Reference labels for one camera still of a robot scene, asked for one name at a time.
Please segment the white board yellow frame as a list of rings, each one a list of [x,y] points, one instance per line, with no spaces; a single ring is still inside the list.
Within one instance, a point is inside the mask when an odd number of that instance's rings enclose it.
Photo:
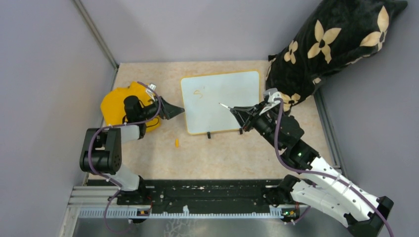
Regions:
[[[239,130],[240,126],[228,109],[259,103],[259,71],[183,77],[180,80],[187,132],[191,135],[207,132]]]

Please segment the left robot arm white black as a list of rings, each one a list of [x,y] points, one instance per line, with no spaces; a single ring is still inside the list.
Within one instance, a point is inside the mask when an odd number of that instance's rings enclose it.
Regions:
[[[140,176],[132,173],[122,162],[122,144],[142,139],[146,123],[155,118],[172,119],[185,110],[156,96],[152,104],[143,106],[136,96],[124,100],[126,113],[121,125],[105,128],[89,128],[86,131],[80,156],[80,169],[104,177],[121,191],[129,191],[128,197],[136,204],[148,198],[146,188],[140,186]]]

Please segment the white marker pen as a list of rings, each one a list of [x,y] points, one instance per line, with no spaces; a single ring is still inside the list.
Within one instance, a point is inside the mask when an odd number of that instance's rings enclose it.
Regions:
[[[228,109],[228,110],[231,110],[231,107],[229,107],[229,106],[227,106],[227,105],[225,105],[225,104],[219,103],[219,105],[221,105],[222,107],[224,107],[224,108],[226,108],[226,109]]]

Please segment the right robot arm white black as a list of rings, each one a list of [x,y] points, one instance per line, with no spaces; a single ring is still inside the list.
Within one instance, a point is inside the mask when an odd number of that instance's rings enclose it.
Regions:
[[[287,175],[277,188],[283,203],[299,202],[341,223],[354,237],[377,237],[383,227],[394,236],[388,216],[394,202],[363,191],[339,173],[302,140],[303,129],[293,116],[278,108],[278,115],[264,112],[267,104],[228,108],[245,132],[256,130],[274,149],[286,169],[302,176]]]

